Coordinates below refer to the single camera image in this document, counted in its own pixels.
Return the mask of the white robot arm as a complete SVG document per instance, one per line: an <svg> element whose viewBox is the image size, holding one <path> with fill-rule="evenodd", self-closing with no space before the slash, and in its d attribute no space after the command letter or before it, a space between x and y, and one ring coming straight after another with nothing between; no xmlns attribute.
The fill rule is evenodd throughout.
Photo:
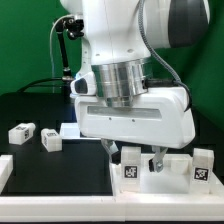
<svg viewBox="0 0 224 224"><path fill-rule="evenodd" d="M173 73L156 79L159 48L191 46L208 29L208 0L60 0L81 25L83 62L71 84L81 133L101 140L112 162L117 142L151 146L151 171L170 148L195 137L189 88Z"/></svg>

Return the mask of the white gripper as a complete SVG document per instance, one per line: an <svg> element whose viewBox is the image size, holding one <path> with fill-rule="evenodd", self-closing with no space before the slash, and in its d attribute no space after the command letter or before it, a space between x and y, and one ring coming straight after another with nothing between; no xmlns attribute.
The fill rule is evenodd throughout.
<svg viewBox="0 0 224 224"><path fill-rule="evenodd" d="M80 132L101 138L109 156L118 152L114 141L152 145L155 155L149 160L149 171L161 172L168 148L183 148L195 137L192 111L182 87L150 88L135 96L131 107L107 106L96 96L91 72L72 81L70 88Z"/></svg>

